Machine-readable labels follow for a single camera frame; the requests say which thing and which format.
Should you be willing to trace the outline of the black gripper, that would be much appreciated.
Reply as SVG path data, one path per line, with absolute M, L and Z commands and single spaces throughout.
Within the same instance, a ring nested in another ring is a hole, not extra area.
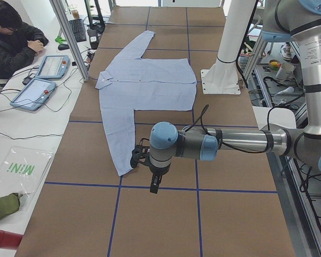
M 149 169 L 153 174 L 151 183 L 150 183 L 150 193 L 158 193 L 159 185 L 161 183 L 161 176 L 168 173 L 170 169 L 170 165 L 167 165 L 161 168 L 151 165 Z

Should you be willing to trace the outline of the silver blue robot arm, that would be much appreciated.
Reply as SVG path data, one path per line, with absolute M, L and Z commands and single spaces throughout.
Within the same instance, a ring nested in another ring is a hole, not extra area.
M 274 152 L 321 171 L 321 1 L 267 1 L 263 34 L 268 41 L 299 45 L 308 124 L 303 129 L 269 122 L 270 111 L 256 107 L 258 130 L 187 127 L 177 130 L 157 123 L 150 133 L 146 164 L 152 172 L 151 193 L 157 193 L 173 157 L 212 161 L 219 149 L 246 153 Z

